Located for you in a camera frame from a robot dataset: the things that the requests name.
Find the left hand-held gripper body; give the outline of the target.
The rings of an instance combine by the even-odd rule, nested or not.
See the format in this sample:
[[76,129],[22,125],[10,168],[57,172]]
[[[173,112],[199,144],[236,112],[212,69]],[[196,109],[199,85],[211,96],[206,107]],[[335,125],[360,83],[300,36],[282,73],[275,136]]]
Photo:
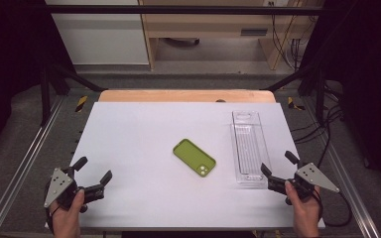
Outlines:
[[46,188],[44,208],[49,211],[51,204],[55,201],[60,208],[69,210],[77,192],[84,190],[84,202],[80,211],[86,212],[88,204],[102,199],[105,191],[105,178],[102,178],[98,184],[83,187],[79,186],[75,180],[75,172],[78,168],[69,167],[67,169],[55,168]]

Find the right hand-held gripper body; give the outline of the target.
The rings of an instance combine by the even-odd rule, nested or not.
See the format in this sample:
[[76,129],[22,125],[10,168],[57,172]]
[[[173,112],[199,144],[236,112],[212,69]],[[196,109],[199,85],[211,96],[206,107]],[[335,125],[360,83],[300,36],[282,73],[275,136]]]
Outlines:
[[[283,178],[274,177],[272,172],[267,170],[267,181],[267,187],[270,190],[286,195],[285,180]],[[317,186],[339,192],[339,188],[313,163],[297,163],[294,177],[288,178],[288,181],[296,189],[299,199],[312,196]]]

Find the clear plastic tray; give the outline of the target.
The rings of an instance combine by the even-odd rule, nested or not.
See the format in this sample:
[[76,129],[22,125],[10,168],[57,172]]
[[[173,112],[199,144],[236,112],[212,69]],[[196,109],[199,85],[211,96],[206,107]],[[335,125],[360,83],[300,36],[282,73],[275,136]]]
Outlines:
[[261,167],[269,166],[270,160],[259,113],[233,111],[231,117],[236,181],[245,188],[266,189],[268,179]]

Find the green phone case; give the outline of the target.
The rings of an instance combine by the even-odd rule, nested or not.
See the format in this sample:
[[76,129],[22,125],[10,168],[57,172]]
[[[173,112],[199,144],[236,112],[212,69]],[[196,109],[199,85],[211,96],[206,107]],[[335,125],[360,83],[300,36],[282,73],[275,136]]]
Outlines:
[[197,175],[205,178],[216,166],[216,160],[189,139],[182,139],[173,153]]

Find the person's left hand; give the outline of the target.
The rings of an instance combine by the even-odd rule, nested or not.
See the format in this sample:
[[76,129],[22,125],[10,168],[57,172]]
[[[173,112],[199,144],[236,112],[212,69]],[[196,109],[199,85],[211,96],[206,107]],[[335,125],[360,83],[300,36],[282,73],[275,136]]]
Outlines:
[[54,238],[80,238],[79,214],[84,202],[84,190],[75,195],[69,210],[60,208],[54,201],[50,206]]

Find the person's right hand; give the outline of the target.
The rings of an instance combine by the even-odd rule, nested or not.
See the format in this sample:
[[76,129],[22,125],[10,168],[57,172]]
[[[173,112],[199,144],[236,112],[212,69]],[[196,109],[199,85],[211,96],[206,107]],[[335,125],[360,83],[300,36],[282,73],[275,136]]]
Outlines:
[[300,200],[296,189],[289,182],[285,182],[287,198],[293,205],[293,227],[298,238],[318,238],[319,204],[313,198]]

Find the white board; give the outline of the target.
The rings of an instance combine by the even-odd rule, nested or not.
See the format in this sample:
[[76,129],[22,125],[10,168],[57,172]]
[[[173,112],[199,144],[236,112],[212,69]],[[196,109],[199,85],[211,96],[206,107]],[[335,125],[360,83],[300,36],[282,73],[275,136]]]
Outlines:
[[[80,216],[83,229],[253,230],[290,227],[293,209],[283,195],[236,181],[231,113],[257,111],[270,169],[289,179],[285,157],[296,149],[278,103],[109,103],[93,105],[75,150],[87,164],[75,175],[89,186],[112,171],[104,197]],[[173,153],[189,139],[216,160],[202,178]]]

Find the yellow black tape strip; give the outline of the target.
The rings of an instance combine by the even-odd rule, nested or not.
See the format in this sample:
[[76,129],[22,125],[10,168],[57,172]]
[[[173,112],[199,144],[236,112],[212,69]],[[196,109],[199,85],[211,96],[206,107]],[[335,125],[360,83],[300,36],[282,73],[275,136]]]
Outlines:
[[288,97],[288,107],[290,109],[296,109],[299,111],[306,110],[306,107],[303,105],[296,105],[292,97]]
[[75,107],[75,112],[80,112],[87,100],[88,96],[81,96],[77,102],[77,105]]

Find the wooden table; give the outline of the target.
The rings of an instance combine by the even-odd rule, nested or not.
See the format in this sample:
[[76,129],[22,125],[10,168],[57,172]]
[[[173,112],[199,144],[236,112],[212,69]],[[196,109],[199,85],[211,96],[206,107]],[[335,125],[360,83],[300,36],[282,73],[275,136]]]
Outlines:
[[121,89],[105,90],[99,102],[253,102],[275,103],[268,90],[246,89]]

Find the white cabinet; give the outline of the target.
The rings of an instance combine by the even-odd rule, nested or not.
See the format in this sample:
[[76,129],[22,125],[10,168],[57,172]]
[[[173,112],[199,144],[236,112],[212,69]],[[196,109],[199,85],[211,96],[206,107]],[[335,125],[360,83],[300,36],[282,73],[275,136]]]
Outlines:
[[139,14],[53,14],[75,65],[148,64]]

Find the grey desk label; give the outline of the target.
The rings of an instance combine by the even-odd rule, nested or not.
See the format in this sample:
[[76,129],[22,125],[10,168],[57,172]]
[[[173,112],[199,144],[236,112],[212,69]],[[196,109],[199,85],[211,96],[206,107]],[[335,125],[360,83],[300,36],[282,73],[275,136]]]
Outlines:
[[268,34],[267,29],[242,29],[240,35],[242,37],[264,37]]

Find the wooden desk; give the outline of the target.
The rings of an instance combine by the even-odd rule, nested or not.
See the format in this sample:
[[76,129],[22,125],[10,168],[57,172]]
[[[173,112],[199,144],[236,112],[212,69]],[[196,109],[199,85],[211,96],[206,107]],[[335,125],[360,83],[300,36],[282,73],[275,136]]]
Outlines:
[[[233,7],[321,7],[325,0],[138,0],[141,6],[233,6]],[[291,39],[307,40],[315,28],[316,16],[271,15],[186,15],[144,14],[147,39],[253,38],[261,45],[270,69],[285,56]],[[264,37],[242,37],[242,29],[267,29]]]

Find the aluminium rail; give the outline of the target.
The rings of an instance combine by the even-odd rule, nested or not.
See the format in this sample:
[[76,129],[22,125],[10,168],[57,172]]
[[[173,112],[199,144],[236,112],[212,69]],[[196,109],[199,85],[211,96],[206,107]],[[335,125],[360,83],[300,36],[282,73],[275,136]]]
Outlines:
[[42,125],[35,135],[33,142],[31,143],[27,153],[25,154],[21,164],[17,168],[11,181],[6,187],[3,195],[0,198],[0,227],[5,220],[15,198],[17,197],[24,180],[26,179],[32,165],[34,164],[36,157],[42,149],[54,123],[57,119],[61,108],[64,104],[65,97],[57,96],[55,102],[51,108],[51,114],[49,119],[44,125]]
[[[316,164],[321,162],[319,168],[330,176],[341,190],[341,194],[324,190],[321,195],[326,225],[320,234],[323,237],[338,238],[381,238],[360,196],[360,187],[355,185],[351,174],[360,172],[361,167],[354,166],[353,170],[346,167],[343,163],[344,153],[338,149],[335,142],[339,134],[343,136],[344,123],[340,121],[340,107],[334,99],[326,99],[324,106],[323,118],[326,119],[329,115],[330,123],[308,137],[304,143],[297,144],[302,159]],[[350,140],[344,136],[340,142],[343,146],[351,145]]]

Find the black frame stand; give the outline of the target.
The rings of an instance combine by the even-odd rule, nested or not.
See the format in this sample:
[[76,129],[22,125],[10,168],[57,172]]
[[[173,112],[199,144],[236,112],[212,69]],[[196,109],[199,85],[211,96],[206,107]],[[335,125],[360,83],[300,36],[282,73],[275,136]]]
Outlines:
[[324,85],[325,81],[322,77],[321,66],[317,63],[309,63],[305,67],[297,70],[284,79],[266,87],[266,90],[274,92],[281,87],[289,84],[290,82],[299,79],[298,92],[301,96],[310,96],[313,91],[316,92],[316,107],[315,117],[321,126],[324,125],[323,111],[324,111]]
[[70,87],[65,81],[67,78],[73,79],[75,82],[85,86],[92,91],[104,91],[103,87],[100,87],[79,76],[74,70],[69,70],[59,64],[43,66],[40,71],[40,86],[42,95],[42,126],[46,125],[51,118],[50,86],[54,88],[57,95],[67,95],[70,91]]

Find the black horizontal frame bar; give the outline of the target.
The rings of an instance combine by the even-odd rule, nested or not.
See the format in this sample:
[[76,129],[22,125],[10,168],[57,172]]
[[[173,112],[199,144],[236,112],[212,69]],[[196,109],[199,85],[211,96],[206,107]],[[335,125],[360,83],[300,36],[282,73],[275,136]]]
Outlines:
[[168,5],[47,5],[51,13],[67,14],[197,14],[197,15],[297,15],[319,16],[321,7],[233,7],[233,6],[168,6]]

